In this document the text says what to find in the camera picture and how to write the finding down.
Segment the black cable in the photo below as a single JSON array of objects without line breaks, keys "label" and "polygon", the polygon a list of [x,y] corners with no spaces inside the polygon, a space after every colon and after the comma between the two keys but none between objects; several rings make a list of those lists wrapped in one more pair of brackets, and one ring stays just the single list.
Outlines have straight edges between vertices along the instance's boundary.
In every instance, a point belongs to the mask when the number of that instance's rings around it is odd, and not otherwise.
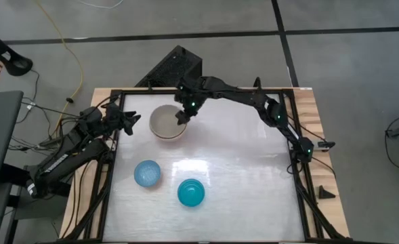
[{"label": "black cable", "polygon": [[[293,172],[290,172],[290,171],[289,171],[289,168],[290,168],[292,165],[293,165],[293,164],[290,163],[290,164],[288,165],[288,167],[287,167],[287,172],[288,172],[288,174],[294,174]],[[298,169],[297,173],[300,174],[302,170],[303,170],[303,168],[300,167],[300,169]]]},{"label": "black cable", "polygon": [[395,167],[397,167],[397,168],[399,169],[399,165],[397,165],[395,162],[393,162],[393,160],[390,158],[389,149],[388,149],[388,147],[387,147],[387,133],[390,131],[390,127],[391,127],[395,122],[397,122],[398,120],[399,120],[399,117],[396,118],[396,119],[394,119],[394,120],[389,124],[389,126],[387,127],[387,129],[384,131],[384,148],[385,148],[385,150],[386,150],[386,155],[387,155],[387,158],[389,159],[390,163],[391,163],[393,166],[395,166]]},{"label": "black cable", "polygon": [[332,171],[333,175],[334,175],[335,178],[336,178],[335,170],[333,170],[332,167],[328,166],[325,162],[323,162],[323,161],[321,161],[321,160],[319,160],[319,159],[317,159],[317,158],[312,157],[312,159],[315,159],[315,160],[317,160],[319,163],[322,163],[324,166],[328,167],[328,168]]},{"label": "black cable", "polygon": [[321,139],[323,142],[327,142],[326,139],[324,139],[323,137],[321,137],[321,136],[315,134],[314,132],[312,132],[312,131],[306,129],[304,126],[300,125],[300,127],[303,128],[304,130],[306,130],[307,132],[309,132],[310,134],[312,134],[313,136],[316,136],[317,138]]},{"label": "black cable", "polygon": [[41,111],[43,111],[44,117],[45,117],[45,119],[47,120],[47,122],[49,123],[49,127],[47,128],[47,135],[48,135],[49,138],[50,138],[50,127],[51,127],[51,123],[50,123],[49,117],[47,116],[47,113],[45,112],[45,110],[44,110],[44,109],[41,109]]},{"label": "black cable", "polygon": [[67,227],[66,227],[66,229],[65,229],[65,232],[64,232],[64,234],[62,235],[61,239],[63,239],[63,238],[65,237],[66,233],[68,232],[68,229],[70,228],[70,225],[71,225],[71,222],[72,222],[72,217],[73,217],[74,214],[75,214],[75,208],[76,208],[76,172],[74,172],[74,178],[73,178],[72,180],[74,180],[75,183],[74,183],[74,187],[72,188],[73,194],[72,194],[72,211],[71,211],[71,218],[70,218],[70,221],[68,222],[68,225],[67,225]]},{"label": "black cable", "polygon": [[45,110],[48,110],[48,111],[51,111],[51,112],[55,112],[55,113],[60,113],[61,115],[70,115],[70,116],[73,116],[73,117],[79,117],[77,115],[72,115],[72,114],[69,114],[69,113],[63,113],[61,111],[54,110],[54,109],[51,109],[51,108],[45,108],[45,107],[42,107],[42,106],[38,106],[36,104],[29,104],[27,102],[22,102],[22,104],[31,105],[31,106],[34,106],[36,108],[45,109]]},{"label": "black cable", "polygon": [[[34,91],[34,96],[33,96],[33,98],[32,98],[32,99],[26,98],[26,99],[29,99],[29,100],[31,101],[31,103],[35,103],[35,98],[37,97],[37,88],[38,88],[39,73],[38,73],[37,71],[35,71],[35,70],[30,70],[30,71],[32,71],[32,72],[34,72],[34,73],[37,74],[37,80],[35,81],[35,91]],[[28,109],[28,110],[26,111],[26,114],[24,114],[23,119],[21,119],[21,120],[19,120],[19,121],[16,121],[16,124],[25,121],[26,118],[28,117],[28,115],[29,115],[29,113],[30,113],[31,110],[32,110],[32,108]]]},{"label": "black cable", "polygon": [[27,147],[29,147],[29,148],[34,148],[34,147],[36,147],[36,145],[31,144],[31,143],[29,143],[29,142],[25,142],[24,140],[19,139],[19,138],[16,138],[16,137],[14,137],[14,136],[11,136],[11,139],[12,139],[13,141],[17,142],[18,144],[22,145],[22,146],[27,146]]},{"label": "black cable", "polygon": [[82,189],[82,182],[83,182],[83,176],[86,173],[86,169],[88,168],[90,162],[88,162],[85,166],[85,169],[83,169],[82,175],[80,176],[79,180],[79,196],[77,197],[77,210],[76,210],[76,220],[75,220],[75,226],[77,226],[77,220],[79,219],[79,208],[80,208],[80,198],[81,198],[81,189]]},{"label": "black cable", "polygon": [[39,152],[39,151],[37,151],[37,150],[35,150],[35,149],[30,149],[30,150],[33,151],[34,153],[39,153],[39,154],[44,155],[44,156],[46,156],[46,157],[49,156],[49,155],[47,155],[47,154],[45,154],[45,153],[42,153],[42,152]]},{"label": "black cable", "polygon": [[55,230],[56,233],[56,238],[59,237],[59,232],[56,230],[55,224],[53,223],[53,221],[50,221],[51,226],[53,226],[53,229]]}]

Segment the wooden table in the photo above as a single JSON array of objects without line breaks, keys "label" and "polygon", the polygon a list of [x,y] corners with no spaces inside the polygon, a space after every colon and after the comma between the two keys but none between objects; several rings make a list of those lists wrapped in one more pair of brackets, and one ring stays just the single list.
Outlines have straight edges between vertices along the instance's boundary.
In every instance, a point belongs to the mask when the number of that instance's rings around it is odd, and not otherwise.
[{"label": "wooden table", "polygon": [[[270,89],[282,89],[282,87],[268,87]],[[126,88],[95,88],[93,96],[92,96],[92,101],[91,101],[91,106],[97,105],[100,101],[102,101],[104,98],[109,97],[110,92],[112,89],[123,89],[123,90],[147,90],[147,88],[139,88],[139,87],[126,87]],[[154,88],[154,89],[173,89],[170,87],[162,87],[162,88]],[[297,105],[297,112],[299,115],[299,120],[300,123],[303,127],[306,129],[314,132],[315,134],[324,137],[324,132],[322,130],[322,125],[321,125],[321,120],[320,116],[318,114],[318,109],[316,106],[315,102],[315,97],[314,97],[314,92],[312,88],[287,88],[287,89],[293,89],[294,91],[294,96],[295,96],[295,103]],[[304,131],[302,129],[303,136],[308,137],[311,140],[317,140],[317,138],[308,132]],[[330,156],[328,152],[320,152],[320,151],[314,151],[314,156],[315,158],[321,160],[322,162],[326,163],[327,165],[332,167],[332,163],[330,160]],[[89,207],[89,202],[91,198],[91,190],[93,186],[93,181],[94,181],[94,176],[96,174],[96,169],[97,169],[97,163],[96,161],[92,161],[89,163],[85,174],[83,174],[83,170],[85,169],[85,166],[82,166],[78,170],[76,170],[75,173],[75,180],[73,180],[71,191],[70,191],[70,196],[68,198],[68,203],[66,206],[65,214],[64,214],[64,220],[62,222],[62,228],[60,231],[60,237],[66,234],[70,233],[70,231],[73,230],[75,221],[77,219],[77,216],[79,221],[83,214],[87,211]],[[102,177],[100,180],[100,187],[102,187],[105,179],[106,179],[106,169],[103,169]],[[342,209],[342,204],[341,204],[341,199],[339,197],[339,191],[337,188],[336,180],[333,176],[333,173],[322,165],[321,163],[312,160],[310,163],[310,172],[312,176],[312,183],[314,185],[315,193],[316,193],[316,198],[318,201],[318,207],[321,209],[323,214],[327,217],[329,222],[336,228],[336,230],[341,233],[343,236],[348,237],[348,228],[347,228],[347,223],[345,220],[345,216],[343,213]],[[80,190],[80,208],[78,214],[76,214],[76,210],[73,213],[72,212],[72,207],[73,203],[75,202],[75,205],[77,206],[77,201],[78,201],[78,196],[79,196],[79,180],[81,176],[83,175],[82,179],[82,187]],[[336,198],[334,199],[318,199],[318,188],[319,186],[323,186],[325,190],[333,193],[336,195]],[[73,195],[74,195],[74,189],[76,190],[76,198],[75,201],[73,201]],[[311,237],[316,237],[316,231],[315,231],[315,224],[314,224],[314,218],[312,215],[312,212],[310,211],[310,208],[305,204],[306,206],[306,214],[308,217],[308,225],[310,229],[310,235]],[[99,206],[94,213],[94,218],[93,218],[93,224],[92,224],[92,229],[91,229],[91,238],[96,238],[97,237],[97,229],[98,229],[98,222],[100,221],[100,213],[101,213],[101,206]],[[72,224],[70,225],[70,228],[67,230],[68,223],[70,222],[70,219],[72,218]]]}]

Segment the gray floor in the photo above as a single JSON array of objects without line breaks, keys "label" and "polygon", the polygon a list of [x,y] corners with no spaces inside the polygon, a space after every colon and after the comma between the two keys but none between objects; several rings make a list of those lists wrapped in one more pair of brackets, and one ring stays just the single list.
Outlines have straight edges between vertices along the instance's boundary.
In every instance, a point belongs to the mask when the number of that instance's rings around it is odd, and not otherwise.
[{"label": "gray floor", "polygon": [[[277,29],[270,1],[125,0],[111,10],[73,0],[42,4],[65,37]],[[285,0],[279,5],[287,30],[399,26],[399,1]],[[32,0],[0,0],[0,37],[58,38]],[[399,117],[399,33],[289,36],[288,42],[299,84],[314,88],[325,134],[337,143],[331,156],[351,236],[399,243],[399,169],[387,160],[383,144],[384,130]],[[205,75],[233,85],[250,85],[256,76],[267,86],[291,85],[277,36],[75,43],[69,46],[82,62],[85,83],[68,111],[86,108],[95,87],[135,85],[178,44],[204,59]],[[41,74],[38,104],[61,109],[79,83],[71,55],[59,44],[12,48],[34,60]],[[0,91],[21,89],[32,96],[34,82],[33,73],[11,77],[3,71]],[[53,126],[58,116],[49,113],[49,118]],[[35,110],[14,135],[37,143],[45,139],[47,126],[42,112]],[[399,162],[399,140],[390,144]],[[9,152],[7,162],[23,166],[42,158]],[[50,221],[20,223],[15,243],[53,241]]]}]

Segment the cable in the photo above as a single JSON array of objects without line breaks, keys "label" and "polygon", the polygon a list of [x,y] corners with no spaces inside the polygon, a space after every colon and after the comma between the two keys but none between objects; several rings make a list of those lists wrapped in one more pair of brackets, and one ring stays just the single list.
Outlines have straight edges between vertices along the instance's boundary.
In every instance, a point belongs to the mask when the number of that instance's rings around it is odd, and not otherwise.
[{"label": "cable", "polygon": [[[287,167],[287,172],[288,172],[288,174],[294,174],[293,172],[290,172],[289,171],[289,168],[292,166],[292,163],[290,163],[289,165],[288,165],[288,167]],[[300,169],[298,169],[298,171],[297,171],[297,173],[301,173],[301,171],[303,170],[303,168],[302,167],[300,167]]]},{"label": "cable", "polygon": [[23,141],[23,142],[21,142],[21,141],[19,141],[18,138],[15,138],[14,136],[11,136],[11,139],[12,139],[13,141],[15,141],[15,142],[17,142],[17,143],[23,145],[23,146],[28,146],[28,147],[31,147],[31,148],[35,147],[34,144],[31,144],[31,143],[29,143],[29,142],[25,142],[24,140],[20,139],[20,140]]},{"label": "cable", "polygon": [[[34,96],[33,96],[32,99],[26,98],[26,97],[23,97],[23,98],[29,99],[29,100],[31,101],[31,103],[35,103],[35,98],[37,97],[37,88],[38,88],[39,73],[38,73],[37,71],[35,71],[35,70],[30,70],[30,71],[32,71],[32,72],[34,72],[34,73],[37,74],[37,80],[35,81]],[[16,121],[16,124],[21,123],[21,122],[23,122],[24,120],[26,120],[26,118],[28,117],[28,115],[29,115],[31,109],[32,109],[32,107],[26,111],[26,114],[24,114],[23,119],[21,119],[21,120],[19,120],[19,121]]]},{"label": "cable", "polygon": [[393,166],[395,166],[395,167],[397,167],[397,168],[399,169],[399,166],[398,166],[395,162],[393,162],[393,160],[390,158],[389,149],[388,149],[388,147],[387,147],[387,133],[390,131],[390,127],[391,127],[395,122],[397,122],[398,120],[399,120],[399,117],[396,118],[396,119],[394,119],[394,120],[389,124],[389,126],[387,127],[387,129],[384,131],[384,148],[385,148],[385,150],[386,150],[386,155],[387,155],[387,158],[389,159],[390,163],[391,163]]},{"label": "cable", "polygon": [[49,155],[47,155],[47,154],[45,154],[45,153],[42,153],[42,152],[39,152],[39,151],[37,151],[37,150],[35,150],[35,149],[31,149],[31,151],[33,151],[34,153],[39,153],[39,154],[44,155],[44,156],[46,156],[46,157],[49,156]]},{"label": "cable", "polygon": [[303,128],[304,130],[306,130],[307,132],[309,132],[310,134],[312,134],[313,136],[316,136],[317,138],[321,139],[323,142],[327,142],[326,139],[324,139],[323,137],[321,137],[321,136],[315,134],[314,132],[312,132],[312,131],[306,129],[304,126],[300,125],[300,127]]},{"label": "cable", "polygon": [[[64,37],[62,36],[61,31],[59,30],[59,28],[56,26],[55,22],[53,21],[53,19],[50,17],[50,15],[44,10],[43,6],[41,6],[40,0],[35,0],[35,3],[38,5],[38,7],[41,9],[41,11],[45,14],[45,16],[47,17],[47,19],[51,22],[51,24],[53,25],[53,27],[56,29],[56,31],[58,32],[62,44],[65,47],[65,49],[67,49],[71,55],[75,58],[77,64],[79,65],[80,68],[80,84],[79,86],[76,88],[75,92],[73,92],[73,94],[69,97],[70,100],[72,100],[74,98],[74,96],[77,94],[77,92],[82,88],[82,84],[83,84],[83,76],[84,76],[84,72],[83,72],[83,67],[82,64],[80,63],[79,59],[77,58],[76,54],[71,51],[71,49],[66,45]],[[67,102],[64,106],[64,108],[62,109],[62,112],[64,113],[66,108],[68,107],[69,102]],[[55,126],[55,131],[58,130],[59,125],[61,123],[61,119],[62,119],[62,114],[59,116],[58,122],[56,122],[56,126]]]},{"label": "cable", "polygon": [[120,0],[119,3],[113,5],[112,7],[106,7],[106,6],[99,6],[99,5],[94,5],[94,4],[91,4],[91,3],[86,3],[86,2],[80,1],[80,0],[76,0],[76,1],[79,2],[79,3],[85,4],[85,5],[91,6],[91,7],[98,7],[98,8],[104,8],[104,9],[116,8],[116,7],[118,7],[118,5],[122,4],[122,2],[124,2],[124,0]]},{"label": "cable", "polygon": [[40,108],[40,109],[45,109],[45,110],[48,110],[48,111],[51,111],[51,112],[60,113],[61,116],[62,115],[70,115],[70,116],[73,116],[73,117],[78,117],[77,115],[72,115],[72,114],[69,114],[69,113],[65,113],[64,111],[60,112],[58,110],[54,110],[54,109],[51,109],[51,108],[45,108],[45,107],[42,107],[42,106],[38,106],[36,104],[29,104],[27,102],[22,102],[22,103],[26,104],[26,105],[31,105],[31,106],[34,106],[34,107],[37,107],[37,108]]},{"label": "cable", "polygon": [[314,158],[314,157],[312,157],[312,158],[315,159],[317,162],[322,163],[324,166],[328,167],[332,171],[333,175],[336,178],[335,170],[333,170],[332,167],[328,166],[325,162],[321,161],[320,159],[317,159],[317,158]]},{"label": "cable", "polygon": [[49,127],[47,128],[47,135],[48,135],[49,138],[50,138],[50,127],[51,127],[51,123],[50,123],[49,117],[47,116],[47,113],[45,112],[44,109],[42,109],[42,108],[40,108],[40,109],[41,109],[41,111],[43,111],[44,117],[45,117],[45,119],[47,120],[47,122],[49,123]]},{"label": "cable", "polygon": [[72,211],[71,211],[71,218],[70,221],[68,222],[68,226],[65,229],[64,234],[62,235],[61,239],[63,239],[68,232],[68,229],[70,228],[71,222],[72,222],[72,217],[75,214],[75,208],[76,208],[76,172],[74,172],[74,178],[72,179],[75,182],[75,187],[73,187],[73,194],[72,194]]},{"label": "cable", "polygon": [[75,226],[77,226],[77,220],[79,219],[79,208],[80,208],[80,198],[81,198],[81,188],[82,188],[82,182],[83,182],[83,176],[86,174],[86,169],[89,166],[89,162],[86,164],[85,169],[83,169],[82,175],[80,176],[79,180],[79,196],[77,197],[77,210],[76,210],[76,220],[75,220]]},{"label": "cable", "polygon": [[55,224],[53,223],[53,221],[50,221],[50,224],[53,226],[53,229],[55,230],[56,237],[59,237],[59,233],[58,233],[58,231],[56,230],[56,227],[55,227]]}]

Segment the yellow cable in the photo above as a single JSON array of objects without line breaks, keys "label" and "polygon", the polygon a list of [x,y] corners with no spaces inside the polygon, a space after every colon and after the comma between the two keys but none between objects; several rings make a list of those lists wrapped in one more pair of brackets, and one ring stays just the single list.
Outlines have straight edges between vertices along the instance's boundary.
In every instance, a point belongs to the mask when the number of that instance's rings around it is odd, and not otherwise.
[{"label": "yellow cable", "polygon": [[[43,13],[47,17],[47,19],[50,20],[51,24],[53,24],[53,27],[56,29],[56,31],[58,32],[59,36],[61,37],[61,41],[62,41],[62,44],[64,45],[65,49],[67,49],[71,53],[71,55],[73,55],[75,57],[75,60],[76,60],[77,64],[79,65],[79,68],[80,68],[80,84],[76,88],[75,92],[70,96],[70,98],[73,99],[74,96],[76,95],[76,93],[82,88],[82,84],[83,84],[83,67],[82,67],[82,64],[80,63],[80,61],[77,58],[76,54],[74,52],[72,52],[71,49],[66,45],[64,37],[62,36],[62,33],[60,32],[59,28],[56,26],[55,22],[50,17],[50,15],[44,10],[43,6],[41,6],[40,0],[35,0],[35,3],[38,5],[38,7],[41,9],[41,11],[43,11]],[[67,107],[68,107],[68,102],[65,104],[64,109],[62,109],[62,112],[65,112]],[[55,131],[52,133],[52,135],[54,133],[56,133],[56,131],[58,130],[59,125],[60,125],[59,123],[61,122],[61,119],[62,119],[62,115],[63,114],[61,114],[59,116],[58,122],[56,122]]]}]

